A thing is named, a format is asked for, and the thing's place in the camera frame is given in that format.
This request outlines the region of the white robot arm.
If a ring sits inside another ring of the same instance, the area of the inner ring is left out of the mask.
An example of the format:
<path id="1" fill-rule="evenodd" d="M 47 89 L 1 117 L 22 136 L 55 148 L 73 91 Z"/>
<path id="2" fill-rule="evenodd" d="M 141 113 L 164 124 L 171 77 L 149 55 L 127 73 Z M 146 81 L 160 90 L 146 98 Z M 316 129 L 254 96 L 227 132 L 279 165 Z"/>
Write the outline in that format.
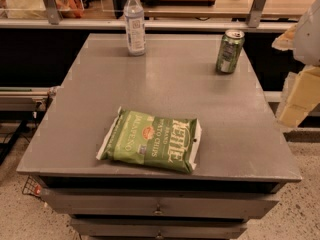
<path id="1" fill-rule="evenodd" d="M 277 37 L 272 47 L 292 50 L 294 59 L 304 64 L 278 115 L 280 123 L 294 128 L 320 104 L 320 0 L 315 0 L 297 24 Z"/>

